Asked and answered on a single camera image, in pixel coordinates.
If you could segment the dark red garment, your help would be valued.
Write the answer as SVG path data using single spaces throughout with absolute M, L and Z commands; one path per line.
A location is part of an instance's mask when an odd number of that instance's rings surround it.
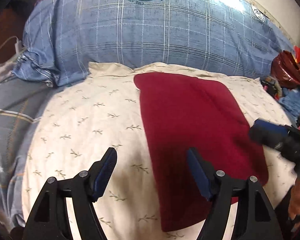
M 189 148 L 233 178 L 256 176 L 267 183 L 263 148 L 250 140 L 250 126 L 224 84 L 168 73 L 138 74 L 134 83 L 164 232 L 201 222 L 211 208 L 191 175 Z

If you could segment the blue cloth at bedside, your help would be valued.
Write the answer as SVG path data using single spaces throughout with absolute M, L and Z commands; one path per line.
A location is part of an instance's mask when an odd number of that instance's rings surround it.
M 282 91 L 285 94 L 279 99 L 279 104 L 292 125 L 298 128 L 300 126 L 300 87 L 292 90 L 284 88 Z

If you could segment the red plastic bag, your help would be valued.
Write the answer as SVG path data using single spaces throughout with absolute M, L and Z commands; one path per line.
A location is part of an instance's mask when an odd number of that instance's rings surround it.
M 293 55 L 283 50 L 271 63 L 270 74 L 277 79 L 284 88 L 294 89 L 300 87 L 300 65 L 296 63 Z

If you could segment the cream leaf-print pillow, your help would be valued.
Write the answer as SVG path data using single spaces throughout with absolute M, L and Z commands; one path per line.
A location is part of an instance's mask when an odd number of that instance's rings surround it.
M 290 124 L 281 106 L 258 79 L 207 72 L 176 64 L 153 63 L 131 69 L 119 63 L 89 63 L 90 75 L 54 95 L 28 151 L 22 209 L 27 218 L 47 178 L 74 177 L 109 147 L 118 161 L 104 196 L 95 203 L 108 239 L 196 239 L 198 223 L 172 232 L 160 225 L 159 200 L 134 77 L 143 73 L 182 74 L 219 81 L 236 99 L 246 120 Z

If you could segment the grey plaid bed sheet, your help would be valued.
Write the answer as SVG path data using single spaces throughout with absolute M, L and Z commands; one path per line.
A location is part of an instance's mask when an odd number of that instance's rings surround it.
M 24 226 L 21 190 L 28 149 L 53 85 L 16 77 L 0 83 L 0 210 L 11 229 Z

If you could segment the blue plaid pillow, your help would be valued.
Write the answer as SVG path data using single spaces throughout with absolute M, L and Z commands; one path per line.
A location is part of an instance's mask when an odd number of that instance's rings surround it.
M 245 0 L 39 0 L 13 74 L 63 86 L 89 62 L 154 62 L 250 78 L 270 73 L 292 43 Z

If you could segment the grey crumpled cloth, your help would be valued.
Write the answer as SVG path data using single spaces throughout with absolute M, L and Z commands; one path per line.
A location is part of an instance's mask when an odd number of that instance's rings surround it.
M 0 63 L 0 82 L 11 76 L 12 70 L 15 66 L 16 63 L 12 61 Z

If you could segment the brown wooden headboard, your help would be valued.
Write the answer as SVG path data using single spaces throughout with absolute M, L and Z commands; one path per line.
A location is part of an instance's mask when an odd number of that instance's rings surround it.
M 5 8 L 0 14 L 0 63 L 15 54 L 16 39 L 22 39 L 25 18 L 12 8 Z

